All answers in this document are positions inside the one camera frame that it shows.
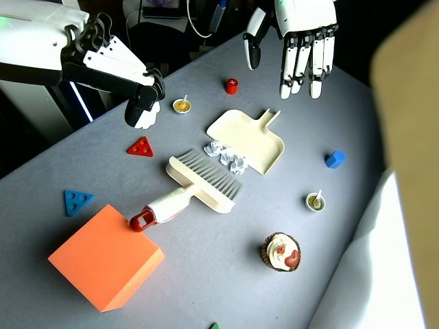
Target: brush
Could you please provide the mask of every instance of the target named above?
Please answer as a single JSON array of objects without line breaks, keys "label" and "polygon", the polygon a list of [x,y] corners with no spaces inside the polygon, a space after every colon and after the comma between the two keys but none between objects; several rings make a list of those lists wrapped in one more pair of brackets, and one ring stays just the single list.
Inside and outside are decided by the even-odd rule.
[{"label": "brush", "polygon": [[178,216],[196,196],[216,212],[228,213],[242,184],[230,173],[216,167],[205,156],[190,150],[178,158],[171,157],[166,172],[181,186],[146,205],[142,212],[130,220],[130,227],[141,232]]}]

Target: white light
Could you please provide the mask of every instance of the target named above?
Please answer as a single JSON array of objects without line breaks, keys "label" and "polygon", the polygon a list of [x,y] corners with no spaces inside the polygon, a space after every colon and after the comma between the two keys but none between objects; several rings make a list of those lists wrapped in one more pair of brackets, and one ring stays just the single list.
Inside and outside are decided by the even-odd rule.
[{"label": "white light", "polygon": [[88,108],[86,107],[84,101],[82,100],[82,97],[80,95],[80,92],[77,90],[75,84],[73,82],[70,82],[71,88],[73,89],[73,91],[76,94],[76,97],[78,98],[78,100],[81,103],[82,109],[84,110],[85,114],[87,115],[88,119],[90,120],[90,122],[93,122],[93,118],[90,115],[90,112],[88,111]]}]

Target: small bowl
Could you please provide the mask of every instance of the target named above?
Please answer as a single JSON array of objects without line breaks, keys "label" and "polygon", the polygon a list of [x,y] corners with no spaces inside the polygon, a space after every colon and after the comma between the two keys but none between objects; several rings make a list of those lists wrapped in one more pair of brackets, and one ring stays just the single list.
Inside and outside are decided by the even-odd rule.
[{"label": "small bowl", "polygon": [[324,210],[324,207],[326,206],[326,202],[324,201],[323,195],[320,195],[320,208],[314,208],[313,202],[316,199],[318,193],[310,193],[307,196],[307,200],[305,201],[305,204],[307,206],[308,209],[315,211],[315,212],[320,212]]},{"label": "small bowl", "polygon": [[183,99],[183,98],[176,99],[176,100],[172,103],[172,108],[174,109],[174,111],[176,111],[178,114],[186,114],[186,113],[188,113],[188,112],[191,110],[191,108],[192,108],[192,104],[191,104],[191,102],[188,101],[188,100],[186,99],[186,103],[189,104],[189,108],[188,108],[187,110],[185,110],[185,111],[182,111],[182,110],[178,110],[178,109],[176,108],[176,104],[177,104],[179,101],[184,101],[184,99]]}]

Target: crumpled paper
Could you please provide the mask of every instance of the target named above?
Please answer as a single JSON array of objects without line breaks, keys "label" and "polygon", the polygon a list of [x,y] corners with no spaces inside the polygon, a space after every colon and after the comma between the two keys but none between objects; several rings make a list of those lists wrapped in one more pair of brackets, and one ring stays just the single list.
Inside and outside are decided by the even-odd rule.
[{"label": "crumpled paper", "polygon": [[230,165],[230,171],[235,175],[242,175],[248,167],[247,160],[245,158],[239,158],[235,156],[232,164]]},{"label": "crumpled paper", "polygon": [[232,147],[227,147],[219,141],[212,141],[204,147],[208,156],[220,156],[219,161],[224,165],[230,164],[230,171],[235,175],[242,175],[248,167],[247,160],[235,155]]}]

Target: robotic arm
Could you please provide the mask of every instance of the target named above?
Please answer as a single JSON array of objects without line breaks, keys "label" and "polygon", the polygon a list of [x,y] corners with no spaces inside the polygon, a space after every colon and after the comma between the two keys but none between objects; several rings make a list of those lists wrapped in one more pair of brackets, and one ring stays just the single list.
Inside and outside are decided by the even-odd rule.
[{"label": "robotic arm", "polygon": [[0,0],[0,79],[56,86],[62,80],[130,100],[125,120],[147,129],[165,96],[159,71],[145,65],[116,36],[104,13],[55,3]]},{"label": "robotic arm", "polygon": [[274,0],[271,7],[257,8],[244,34],[250,70],[259,65],[259,43],[270,25],[276,26],[279,38],[284,39],[281,98],[299,92],[308,63],[309,92],[312,98],[319,98],[322,81],[332,71],[334,32],[338,29],[333,0]]}]

